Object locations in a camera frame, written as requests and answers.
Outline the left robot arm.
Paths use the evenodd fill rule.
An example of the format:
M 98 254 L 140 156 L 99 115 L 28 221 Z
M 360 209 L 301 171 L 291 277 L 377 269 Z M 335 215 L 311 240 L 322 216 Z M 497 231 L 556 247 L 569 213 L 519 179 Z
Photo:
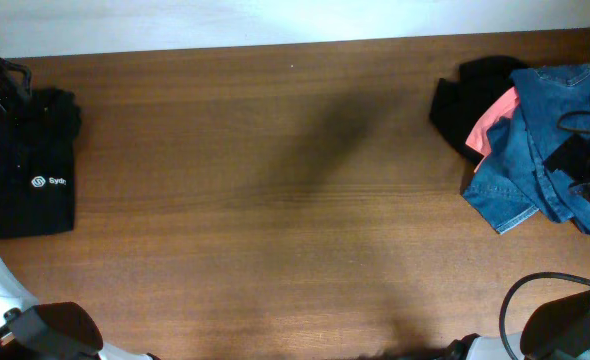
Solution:
M 35 90 L 24 65 L 0 57 L 0 239 L 53 235 L 75 221 L 73 93 Z M 42 303 L 0 256 L 0 359 L 131 359 L 105 342 L 74 302 Z

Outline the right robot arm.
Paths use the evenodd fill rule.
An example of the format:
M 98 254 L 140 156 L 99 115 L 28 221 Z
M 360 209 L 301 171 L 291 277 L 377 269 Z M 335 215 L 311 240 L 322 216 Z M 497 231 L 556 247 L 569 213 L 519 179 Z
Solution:
M 280 345 L 300 357 L 342 358 L 494 336 L 500 303 L 521 276 L 590 275 L 590 236 L 536 216 L 497 235 L 460 196 L 471 169 L 426 129 L 383 163 L 398 201 L 349 206 L 332 176 L 292 211 L 267 249 L 289 293 Z

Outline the black t-shirt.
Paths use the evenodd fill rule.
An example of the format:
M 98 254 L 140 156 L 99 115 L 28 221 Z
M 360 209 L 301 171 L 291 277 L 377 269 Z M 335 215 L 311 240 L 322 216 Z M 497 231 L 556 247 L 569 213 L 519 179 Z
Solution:
M 0 239 L 69 232 L 75 223 L 74 141 L 81 109 L 46 88 L 0 120 Z

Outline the pink paper tag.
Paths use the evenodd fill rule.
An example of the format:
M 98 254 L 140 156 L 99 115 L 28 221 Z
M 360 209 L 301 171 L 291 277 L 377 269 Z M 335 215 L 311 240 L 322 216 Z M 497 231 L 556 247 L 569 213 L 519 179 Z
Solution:
M 465 141 L 465 145 L 482 156 L 474 172 L 479 170 L 481 164 L 491 154 L 492 148 L 488 137 L 489 130 L 501 120 L 512 119 L 519 104 L 519 94 L 515 87 L 511 87 L 486 110 L 473 126 Z

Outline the blue denim jeans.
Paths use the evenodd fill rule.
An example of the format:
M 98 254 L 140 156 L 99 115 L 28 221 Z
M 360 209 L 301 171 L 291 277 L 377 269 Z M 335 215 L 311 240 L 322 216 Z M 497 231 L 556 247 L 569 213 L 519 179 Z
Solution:
M 499 234 L 537 212 L 550 221 L 575 222 L 590 235 L 590 203 L 570 190 L 573 179 L 547 166 L 572 133 L 557 122 L 590 131 L 590 64 L 515 70 L 520 103 L 513 116 L 487 132 L 491 153 L 463 197 Z

